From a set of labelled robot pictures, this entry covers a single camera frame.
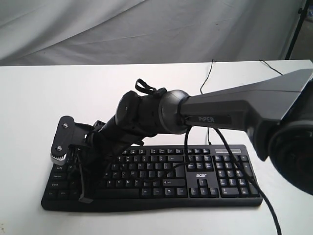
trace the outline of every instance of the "white fabric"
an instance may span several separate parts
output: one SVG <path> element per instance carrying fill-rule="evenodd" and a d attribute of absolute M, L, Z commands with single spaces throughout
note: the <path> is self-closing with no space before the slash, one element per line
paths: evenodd
<path fill-rule="evenodd" d="M 0 26 L 0 58 L 6 65 L 283 59 L 303 3 L 304 0 L 52 1 L 46 3 L 49 7 L 28 10 L 29 17 L 37 12 L 36 26 L 34 21 L 26 22 L 26 17 L 22 17 L 23 27 L 10 22 L 4 25 L 7 32 L 16 27 L 15 33 L 3 35 L 3 25 Z M 28 37 L 18 36 L 21 28 Z"/>

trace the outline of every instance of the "black keyboard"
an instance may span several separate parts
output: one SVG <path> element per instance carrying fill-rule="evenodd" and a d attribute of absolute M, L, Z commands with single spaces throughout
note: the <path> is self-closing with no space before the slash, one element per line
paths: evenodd
<path fill-rule="evenodd" d="M 256 181 L 244 145 L 230 145 L 249 177 Z M 78 201 L 80 179 L 71 178 L 74 165 L 54 165 L 42 207 L 65 212 L 125 212 L 177 207 L 258 206 L 262 198 L 232 163 L 223 145 L 189 145 L 190 163 L 177 167 L 166 178 L 155 182 L 173 166 L 186 161 L 182 145 L 132 146 L 118 157 L 123 164 L 112 164 L 94 193 L 93 202 Z"/>

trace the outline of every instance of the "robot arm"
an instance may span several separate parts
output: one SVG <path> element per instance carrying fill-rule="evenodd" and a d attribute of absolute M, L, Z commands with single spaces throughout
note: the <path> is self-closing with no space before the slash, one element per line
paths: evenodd
<path fill-rule="evenodd" d="M 68 116 L 61 118 L 51 159 L 64 164 L 68 149 L 76 146 L 84 152 L 80 157 L 83 165 L 98 166 L 133 143 L 143 144 L 145 137 L 183 134 L 190 126 L 242 130 L 262 161 L 270 156 L 287 180 L 313 195 L 312 73 L 298 70 L 198 96 L 156 90 L 139 79 L 136 88 L 147 95 L 126 93 L 107 123 L 97 121 L 89 126 Z"/>

